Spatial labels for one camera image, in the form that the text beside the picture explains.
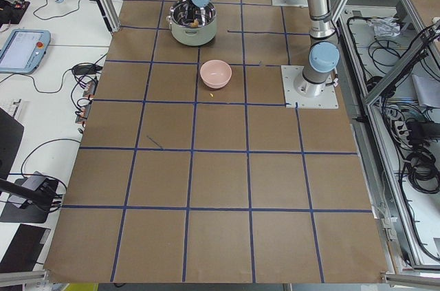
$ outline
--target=black cable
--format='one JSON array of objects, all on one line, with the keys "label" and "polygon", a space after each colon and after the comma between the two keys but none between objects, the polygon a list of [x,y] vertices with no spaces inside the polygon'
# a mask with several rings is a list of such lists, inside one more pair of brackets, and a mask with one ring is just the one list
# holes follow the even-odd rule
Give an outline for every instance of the black cable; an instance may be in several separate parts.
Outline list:
[{"label": "black cable", "polygon": [[374,64],[374,66],[376,67],[376,69],[377,69],[379,72],[383,73],[383,74],[386,74],[386,72],[384,72],[384,71],[379,67],[379,65],[384,66],[384,67],[393,67],[393,66],[395,66],[395,64],[385,64],[385,63],[381,63],[381,62],[377,61],[377,60],[375,59],[375,57],[374,57],[374,55],[375,55],[375,53],[376,53],[377,51],[382,51],[382,50],[384,50],[384,51],[388,52],[389,54],[391,54],[391,55],[393,55],[393,56],[395,56],[395,57],[397,57],[397,58],[401,58],[401,57],[402,57],[401,54],[399,54],[399,52],[398,52],[396,49],[390,47],[390,43],[394,43],[394,44],[398,45],[398,43],[395,42],[395,41],[392,41],[392,40],[386,40],[386,39],[381,39],[381,40],[374,40],[374,41],[368,46],[368,55],[370,56],[371,60],[373,61],[373,64]]},{"label": "black cable", "polygon": [[61,89],[63,88],[63,85],[64,85],[64,77],[65,77],[65,75],[68,73],[68,71],[70,71],[70,70],[71,70],[71,69],[66,69],[66,70],[64,71],[63,76],[61,77],[61,84],[60,84],[60,87],[59,87],[57,90],[55,90],[55,91],[43,91],[43,90],[38,89],[38,87],[36,86],[36,83],[35,83],[35,78],[34,78],[33,76],[30,76],[29,74],[22,74],[22,73],[12,73],[11,75],[7,76],[7,77],[4,78],[2,81],[0,81],[0,84],[1,84],[3,81],[8,80],[8,79],[9,79],[10,77],[12,77],[12,76],[25,76],[25,77],[28,77],[28,78],[31,78],[31,79],[32,79],[32,84],[34,85],[34,88],[35,88],[35,90],[36,90],[38,93],[40,93],[40,94],[56,94],[56,93],[59,93],[59,92],[61,91]]},{"label": "black cable", "polygon": [[412,231],[414,232],[417,244],[419,245],[419,247],[422,250],[422,252],[425,253],[425,255],[427,255],[432,260],[440,262],[440,257],[437,257],[437,256],[433,255],[431,252],[429,252],[429,250],[425,247],[424,243],[421,241],[421,238],[420,238],[420,235],[419,235],[419,231],[417,230],[417,226],[416,226],[415,214],[413,212],[413,209],[412,209],[411,205],[409,204],[408,198],[406,197],[406,193],[405,193],[405,190],[404,190],[404,180],[403,180],[403,178],[404,178],[404,172],[401,171],[399,173],[400,192],[401,192],[402,196],[404,197],[406,211],[408,212],[408,214],[410,216],[411,228],[412,228]]},{"label": "black cable", "polygon": [[358,52],[358,49],[356,48],[356,38],[355,38],[355,36],[353,34],[353,31],[351,30],[351,21],[357,20],[357,19],[360,19],[360,20],[363,20],[363,21],[368,21],[371,18],[370,17],[353,16],[353,17],[348,18],[347,21],[346,21],[346,26],[347,26],[347,28],[349,30],[350,39],[351,39],[351,42],[353,43],[353,47],[355,48],[355,54],[356,54],[357,60],[359,61],[359,64],[360,64],[360,67],[361,67],[361,70],[362,70],[362,78],[364,79],[364,82],[366,83],[368,81],[367,78],[366,78],[366,75],[368,74],[370,76],[370,78],[372,78],[373,75],[365,67],[364,62],[362,61],[362,57],[360,56],[360,54]]},{"label": "black cable", "polygon": [[105,56],[107,56],[107,53],[103,54],[94,64],[98,64],[98,62],[100,62]]},{"label": "black cable", "polygon": [[72,141],[72,142],[76,142],[76,143],[81,143],[80,141],[78,141],[78,140],[74,140],[73,138],[57,138],[57,139],[55,139],[55,140],[49,140],[49,141],[46,141],[46,142],[44,142],[44,143],[41,143],[40,145],[38,145],[34,150],[32,150],[27,156],[26,156],[26,158],[24,159],[24,161],[21,163],[21,166],[20,166],[20,174],[23,176],[23,177],[25,177],[25,174],[24,174],[24,172],[23,172],[23,167],[25,166],[25,163],[27,162],[27,160],[30,158],[30,156],[35,152],[35,151],[37,151],[38,149],[40,149],[41,147],[43,147],[43,146],[45,146],[45,145],[47,145],[47,144],[49,144],[49,143],[53,143],[53,142],[58,142],[58,141]]},{"label": "black cable", "polygon": [[65,17],[65,16],[67,16],[67,15],[69,15],[69,14],[73,14],[74,12],[77,12],[77,11],[80,9],[80,2],[81,2],[81,0],[78,0],[78,6],[77,6],[77,8],[74,9],[74,10],[72,10],[72,11],[69,11],[69,12],[67,12],[67,13],[65,13],[65,14],[59,14],[59,15],[57,15],[57,16],[52,16],[52,17],[48,17],[48,18],[43,18],[43,17],[40,17],[39,15],[37,15],[36,13],[37,13],[39,10],[43,9],[45,6],[47,6],[48,1],[45,0],[45,3],[44,3],[42,6],[38,7],[37,9],[35,9],[35,11],[34,11],[32,14],[34,14],[34,16],[35,16],[36,18],[38,18],[38,19],[40,19],[40,20],[42,20],[42,21],[49,21],[50,19]]}]

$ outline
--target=pot handle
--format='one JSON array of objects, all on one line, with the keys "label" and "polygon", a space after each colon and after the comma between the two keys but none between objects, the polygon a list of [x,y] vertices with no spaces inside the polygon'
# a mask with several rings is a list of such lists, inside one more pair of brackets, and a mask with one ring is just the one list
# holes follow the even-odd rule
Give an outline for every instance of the pot handle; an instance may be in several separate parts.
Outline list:
[{"label": "pot handle", "polygon": [[185,30],[185,34],[188,36],[196,36],[198,31],[190,31],[190,30]]},{"label": "pot handle", "polygon": [[172,30],[172,27],[173,27],[173,21],[171,20],[171,16],[167,16],[167,17],[166,17],[166,21],[168,21],[168,28],[169,28],[170,30]]}]

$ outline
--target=black monitor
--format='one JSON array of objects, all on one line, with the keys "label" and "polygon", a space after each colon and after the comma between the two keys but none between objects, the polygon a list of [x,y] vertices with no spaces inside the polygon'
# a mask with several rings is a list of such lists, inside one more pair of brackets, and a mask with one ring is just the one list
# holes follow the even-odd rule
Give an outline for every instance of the black monitor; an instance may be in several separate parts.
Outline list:
[{"label": "black monitor", "polygon": [[7,179],[23,138],[24,127],[0,109],[0,179]]},{"label": "black monitor", "polygon": [[[29,189],[21,186],[27,181],[26,178],[15,183],[6,180],[17,156],[23,132],[23,125],[0,109],[0,194],[10,194],[1,212],[0,222],[44,223],[56,195],[58,181],[41,176],[38,187]],[[17,205],[17,201],[11,200],[17,197],[25,200]]]}]

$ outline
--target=power cord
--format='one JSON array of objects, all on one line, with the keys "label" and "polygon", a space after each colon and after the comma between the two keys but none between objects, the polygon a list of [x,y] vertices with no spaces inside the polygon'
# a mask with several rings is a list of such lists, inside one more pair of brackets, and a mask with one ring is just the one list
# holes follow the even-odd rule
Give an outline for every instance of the power cord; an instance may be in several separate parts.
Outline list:
[{"label": "power cord", "polygon": [[0,84],[3,83],[3,82],[5,82],[5,81],[7,81],[9,78],[11,78],[11,77],[13,77],[13,76],[25,76],[25,77],[27,77],[27,78],[31,78],[31,79],[32,79],[32,84],[34,85],[34,88],[35,88],[35,90],[36,90],[38,93],[40,93],[40,94],[56,94],[56,93],[59,93],[59,92],[61,91],[61,89],[63,88],[65,75],[66,75],[69,71],[71,71],[71,70],[72,70],[72,69],[66,69],[66,70],[64,71],[63,76],[62,76],[62,78],[61,78],[61,84],[60,84],[60,87],[59,87],[57,90],[54,90],[54,91],[43,91],[43,90],[39,89],[39,88],[36,86],[35,78],[34,78],[33,76],[30,76],[29,74],[22,74],[22,73],[12,73],[12,74],[10,74],[9,76],[7,76],[6,78],[4,78],[3,80],[1,80],[1,81],[0,81]]},{"label": "power cord", "polygon": [[67,13],[65,13],[65,14],[60,14],[60,15],[57,15],[57,16],[52,16],[52,17],[48,17],[48,18],[43,18],[43,17],[40,17],[39,15],[37,15],[36,13],[37,13],[39,10],[41,10],[41,9],[43,9],[44,7],[47,6],[48,0],[45,0],[45,3],[44,3],[42,6],[38,7],[37,9],[35,9],[35,11],[34,11],[32,14],[33,14],[36,18],[38,18],[38,19],[40,19],[40,20],[42,20],[42,21],[49,21],[50,19],[66,17],[67,15],[69,15],[69,14],[73,14],[74,12],[77,12],[77,11],[80,9],[80,2],[81,2],[81,0],[78,0],[78,6],[77,6],[77,8],[74,9],[74,10],[72,10],[72,11],[69,11],[69,12],[67,12]]}]

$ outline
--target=electronics cabinet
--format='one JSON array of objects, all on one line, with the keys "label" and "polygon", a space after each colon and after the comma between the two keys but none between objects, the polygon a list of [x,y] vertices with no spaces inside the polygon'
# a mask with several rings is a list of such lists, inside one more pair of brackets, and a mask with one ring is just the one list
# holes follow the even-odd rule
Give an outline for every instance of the electronics cabinet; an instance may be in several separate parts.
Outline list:
[{"label": "electronics cabinet", "polygon": [[[387,17],[399,17],[400,35],[375,35],[371,20]],[[420,127],[437,127],[440,111],[421,105],[414,85],[417,77],[440,80],[438,43],[426,45],[435,33],[418,35],[432,25],[428,20],[413,0],[401,0],[396,8],[347,6],[340,26],[357,83],[353,127],[373,210],[381,221],[389,263],[395,274],[403,274],[388,281],[420,287],[429,281],[438,287],[440,134],[422,134]],[[427,56],[419,54],[422,49]]]}]

